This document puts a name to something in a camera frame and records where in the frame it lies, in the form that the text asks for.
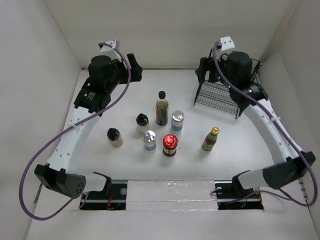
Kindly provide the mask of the dark soy sauce bottle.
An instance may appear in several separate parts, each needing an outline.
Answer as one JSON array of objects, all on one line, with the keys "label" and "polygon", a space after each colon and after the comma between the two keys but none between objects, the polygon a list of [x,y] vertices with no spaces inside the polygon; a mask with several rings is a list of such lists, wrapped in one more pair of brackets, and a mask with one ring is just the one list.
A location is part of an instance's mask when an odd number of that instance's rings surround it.
[{"label": "dark soy sauce bottle", "polygon": [[166,99],[166,92],[160,91],[158,93],[158,100],[155,104],[156,123],[159,126],[165,126],[168,123],[169,102]]}]

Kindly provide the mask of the black cap white spice jar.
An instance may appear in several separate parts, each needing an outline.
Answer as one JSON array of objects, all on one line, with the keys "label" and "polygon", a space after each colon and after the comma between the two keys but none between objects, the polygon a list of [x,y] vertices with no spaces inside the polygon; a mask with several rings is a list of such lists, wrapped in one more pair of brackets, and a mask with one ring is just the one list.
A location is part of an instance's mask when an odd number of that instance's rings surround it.
[{"label": "black cap white spice jar", "polygon": [[136,124],[137,124],[137,131],[140,134],[144,134],[146,131],[150,130],[150,125],[149,125],[149,119],[148,117],[143,114],[140,113],[137,117],[136,117]]}]

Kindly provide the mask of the silver lid blue shaker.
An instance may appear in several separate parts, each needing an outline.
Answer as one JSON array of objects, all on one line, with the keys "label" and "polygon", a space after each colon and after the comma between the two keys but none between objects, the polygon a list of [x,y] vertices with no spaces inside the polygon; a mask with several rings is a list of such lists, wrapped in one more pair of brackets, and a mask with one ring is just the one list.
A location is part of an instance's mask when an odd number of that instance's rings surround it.
[{"label": "silver lid blue shaker", "polygon": [[180,110],[175,110],[171,115],[171,132],[179,135],[182,132],[185,115]]}]

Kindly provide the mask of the chili sauce bottle yellow cap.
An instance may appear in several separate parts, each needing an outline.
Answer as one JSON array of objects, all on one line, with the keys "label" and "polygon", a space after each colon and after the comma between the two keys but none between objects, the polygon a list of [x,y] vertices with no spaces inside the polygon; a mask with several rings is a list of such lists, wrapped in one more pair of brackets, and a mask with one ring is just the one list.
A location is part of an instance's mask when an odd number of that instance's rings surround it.
[{"label": "chili sauce bottle yellow cap", "polygon": [[205,137],[204,142],[202,144],[202,148],[205,151],[211,151],[215,146],[218,134],[220,133],[220,129],[218,127],[213,127],[208,135]]}]

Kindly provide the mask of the red lid sauce jar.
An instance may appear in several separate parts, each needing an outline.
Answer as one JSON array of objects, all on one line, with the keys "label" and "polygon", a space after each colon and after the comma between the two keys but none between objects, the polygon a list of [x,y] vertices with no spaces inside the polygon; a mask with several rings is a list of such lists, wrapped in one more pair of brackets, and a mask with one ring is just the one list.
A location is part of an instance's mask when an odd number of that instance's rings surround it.
[{"label": "red lid sauce jar", "polygon": [[163,138],[163,154],[167,157],[172,157],[177,152],[178,138],[174,134],[167,134]]}]

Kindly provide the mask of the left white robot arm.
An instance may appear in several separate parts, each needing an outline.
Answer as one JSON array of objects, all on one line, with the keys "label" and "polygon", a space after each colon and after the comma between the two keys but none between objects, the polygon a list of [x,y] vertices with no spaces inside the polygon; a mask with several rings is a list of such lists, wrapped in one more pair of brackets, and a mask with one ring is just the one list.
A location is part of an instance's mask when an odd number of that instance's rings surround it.
[{"label": "left white robot arm", "polygon": [[142,79],[142,67],[135,55],[127,54],[131,69],[124,63],[106,55],[91,59],[88,78],[74,101],[71,118],[65,133],[47,162],[35,167],[34,174],[47,189],[71,199],[85,190],[87,179],[76,174],[77,162],[85,142],[102,116],[102,110],[111,102],[111,94],[119,84]]}]

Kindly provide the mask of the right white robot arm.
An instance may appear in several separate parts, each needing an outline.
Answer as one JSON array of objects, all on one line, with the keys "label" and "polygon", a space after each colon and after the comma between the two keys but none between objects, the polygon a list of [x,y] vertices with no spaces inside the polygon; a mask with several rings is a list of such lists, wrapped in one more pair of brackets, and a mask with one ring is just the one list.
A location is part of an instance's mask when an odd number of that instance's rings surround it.
[{"label": "right white robot arm", "polygon": [[243,197],[249,190],[259,187],[279,190],[308,172],[316,160],[315,155],[302,150],[284,129],[266,91],[255,82],[253,60],[247,53],[233,51],[220,58],[213,54],[203,57],[195,74],[200,84],[208,81],[227,88],[240,112],[251,120],[262,136],[274,162],[271,166],[235,175],[227,188],[230,192]]}]

